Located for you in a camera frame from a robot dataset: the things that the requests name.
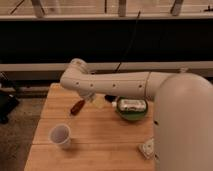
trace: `white cup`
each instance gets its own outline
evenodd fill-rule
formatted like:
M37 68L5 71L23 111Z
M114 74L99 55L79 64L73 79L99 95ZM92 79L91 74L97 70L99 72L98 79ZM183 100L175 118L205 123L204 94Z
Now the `white cup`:
M68 125L58 124L50 130L49 139L61 149L69 149L71 146L71 131Z

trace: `green bowl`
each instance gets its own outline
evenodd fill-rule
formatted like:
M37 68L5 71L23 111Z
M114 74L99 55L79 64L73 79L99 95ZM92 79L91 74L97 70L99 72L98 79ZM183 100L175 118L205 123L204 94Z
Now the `green bowl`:
M124 99L123 97L120 97L118 100L117 100L117 103L119 103L119 101L121 99ZM143 112L137 112L137 111L121 111L117 105L117 113L125 120L128 120L128 121L139 121L141 119L144 118L144 116L147 114L147 111L148 111L148 103L146 100L144 100L145 103L146 103L146 108Z

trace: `cable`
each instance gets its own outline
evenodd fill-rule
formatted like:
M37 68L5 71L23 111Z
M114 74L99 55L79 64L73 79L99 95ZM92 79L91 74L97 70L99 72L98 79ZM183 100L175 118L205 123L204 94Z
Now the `cable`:
M136 33L137 33L137 26L138 26L138 21L140 19L140 16L141 16L141 11L138 12L138 15L137 15L137 18L136 18L136 21L135 21L135 26L134 26L134 29L133 29L133 32L132 32L132 36L131 36L131 39L130 39L130 42L129 42L129 45L123 55L123 57L121 58L118 66L116 67L116 69L114 70L113 73L117 73L123 60L127 57L127 55L129 54L130 50L132 49L132 45L134 43L134 40L135 40L135 36L136 36ZM113 102L115 99L116 99L116 96L111 96L111 95L105 95L105 99L109 102Z
M10 14L13 14L23 3L24 3L25 0L21 0L16 6L15 8L10 11Z
M133 32L132 32L132 36L131 36L131 39L130 39L130 42L129 42L129 45L123 55L123 57L121 58L118 66L116 67L116 69L114 70L113 73L117 73L121 64L122 64L122 61L127 57L127 55L129 54L130 50L132 49L132 45L134 43L134 40L135 40L135 36L136 36L136 33L137 33L137 26L138 26L138 21L140 19L140 16L141 16L141 11L138 12L138 15L137 15L137 18L136 18L136 21L135 21L135 26L134 26L134 29L133 29Z

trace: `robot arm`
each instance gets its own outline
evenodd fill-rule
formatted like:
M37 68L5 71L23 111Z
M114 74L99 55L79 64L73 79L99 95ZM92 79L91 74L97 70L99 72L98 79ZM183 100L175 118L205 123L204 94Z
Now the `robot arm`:
M156 72L91 75L84 61L74 59L61 85L84 99L93 93L154 99L156 171L212 171L213 87L204 78Z
M171 75L174 74L137 72L91 75L83 60L73 59L60 82L64 88L76 90L84 99L91 98L93 93L102 93L153 100L160 85Z

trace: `wooden tabletop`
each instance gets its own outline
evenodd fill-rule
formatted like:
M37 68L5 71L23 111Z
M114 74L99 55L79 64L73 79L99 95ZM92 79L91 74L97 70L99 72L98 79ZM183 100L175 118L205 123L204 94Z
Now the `wooden tabletop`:
M154 171L153 160L146 160L138 145L153 137L153 104L136 123L123 120L110 103L98 108L87 102L79 114L70 117L71 107L80 100L74 91L52 84L34 136L26 171ZM71 128L71 149L64 151L48 140L58 123Z

